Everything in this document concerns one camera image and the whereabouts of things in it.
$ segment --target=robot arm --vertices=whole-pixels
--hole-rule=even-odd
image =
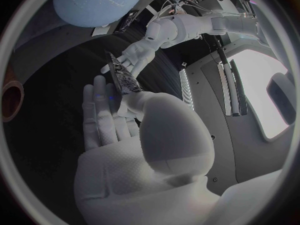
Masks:
[[[240,16],[223,16],[221,13],[206,16],[176,14],[158,18],[149,23],[145,37],[131,44],[118,60],[137,77],[155,57],[159,49],[198,39],[201,34],[224,35],[227,32],[258,37],[257,19]],[[109,71],[106,65],[101,69]]]

